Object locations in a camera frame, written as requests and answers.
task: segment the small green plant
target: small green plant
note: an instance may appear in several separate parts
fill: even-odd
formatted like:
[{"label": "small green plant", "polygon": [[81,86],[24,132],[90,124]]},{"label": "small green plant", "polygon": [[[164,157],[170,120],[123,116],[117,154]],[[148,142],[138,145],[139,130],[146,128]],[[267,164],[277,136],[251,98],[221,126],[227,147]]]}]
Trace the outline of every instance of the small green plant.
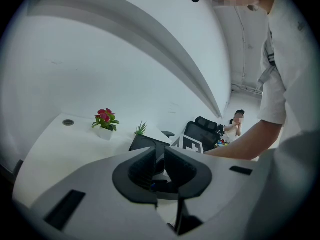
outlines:
[{"label": "small green plant", "polygon": [[134,134],[136,135],[144,135],[147,129],[147,122],[145,122],[144,124],[142,124],[142,121],[140,123],[140,126],[136,128],[136,132]]},{"label": "small green plant", "polygon": [[92,128],[101,126],[101,128],[116,132],[117,126],[114,124],[120,125],[119,121],[116,120],[115,113],[112,113],[108,108],[100,109],[95,116],[95,122],[92,124]]}]

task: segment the potted plant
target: potted plant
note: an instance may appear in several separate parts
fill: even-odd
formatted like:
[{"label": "potted plant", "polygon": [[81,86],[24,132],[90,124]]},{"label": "potted plant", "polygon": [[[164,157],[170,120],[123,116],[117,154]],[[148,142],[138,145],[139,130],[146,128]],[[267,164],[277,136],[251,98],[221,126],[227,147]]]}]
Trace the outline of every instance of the potted plant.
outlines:
[{"label": "potted plant", "polygon": [[92,124],[92,128],[100,126],[99,136],[101,139],[106,141],[111,140],[113,132],[117,131],[117,126],[120,125],[119,121],[116,120],[115,113],[108,108],[100,109],[98,114],[95,116],[95,122]]},{"label": "potted plant", "polygon": [[142,121],[140,123],[140,126],[136,128],[136,132],[134,133],[135,135],[144,135],[146,130],[147,130],[147,122],[142,124]]}]

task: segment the black rectangular slot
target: black rectangular slot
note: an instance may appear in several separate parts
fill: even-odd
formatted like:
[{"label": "black rectangular slot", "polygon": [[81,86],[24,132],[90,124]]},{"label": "black rectangular slot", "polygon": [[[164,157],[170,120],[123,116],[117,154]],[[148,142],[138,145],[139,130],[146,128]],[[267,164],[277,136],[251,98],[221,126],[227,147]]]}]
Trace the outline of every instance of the black rectangular slot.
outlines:
[{"label": "black rectangular slot", "polygon": [[86,194],[83,192],[71,190],[49,213],[44,221],[57,230],[61,231],[70,219],[71,215],[77,209],[85,195]]},{"label": "black rectangular slot", "polygon": [[239,167],[239,166],[232,166],[230,168],[230,171],[234,171],[236,173],[245,174],[245,175],[251,175],[253,170],[247,169],[247,168],[242,168],[242,167]]}]

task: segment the white flower pot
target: white flower pot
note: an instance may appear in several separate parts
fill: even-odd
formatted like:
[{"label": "white flower pot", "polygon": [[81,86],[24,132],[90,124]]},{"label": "white flower pot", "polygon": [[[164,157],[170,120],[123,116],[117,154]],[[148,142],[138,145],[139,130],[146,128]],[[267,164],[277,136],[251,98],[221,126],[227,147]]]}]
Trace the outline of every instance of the white flower pot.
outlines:
[{"label": "white flower pot", "polygon": [[108,130],[108,129],[102,128],[101,126],[99,128],[99,137],[103,140],[110,141],[113,133],[114,133],[113,130]]}]

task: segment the white desk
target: white desk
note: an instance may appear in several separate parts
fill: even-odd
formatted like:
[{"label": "white desk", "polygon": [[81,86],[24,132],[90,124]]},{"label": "white desk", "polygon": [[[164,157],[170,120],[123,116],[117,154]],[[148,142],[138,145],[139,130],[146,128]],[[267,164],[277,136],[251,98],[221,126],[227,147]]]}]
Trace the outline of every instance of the white desk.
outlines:
[{"label": "white desk", "polygon": [[[74,125],[65,126],[66,119]],[[94,119],[60,114],[42,133],[27,155],[17,176],[13,196],[30,208],[53,185],[91,162],[128,152],[137,125],[119,125],[110,141],[98,137]],[[159,129],[148,124],[145,136],[171,143]]]}]

